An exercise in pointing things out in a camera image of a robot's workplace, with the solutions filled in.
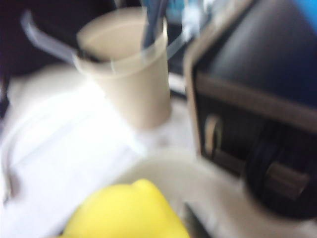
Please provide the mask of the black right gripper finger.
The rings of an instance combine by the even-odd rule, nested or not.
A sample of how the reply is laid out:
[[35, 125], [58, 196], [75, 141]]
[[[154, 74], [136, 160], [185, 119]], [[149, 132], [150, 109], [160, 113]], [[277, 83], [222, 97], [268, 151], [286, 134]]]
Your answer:
[[199, 218], [194, 213], [190, 204], [185, 203], [184, 222], [191, 238], [210, 238], [210, 234], [205, 229]]

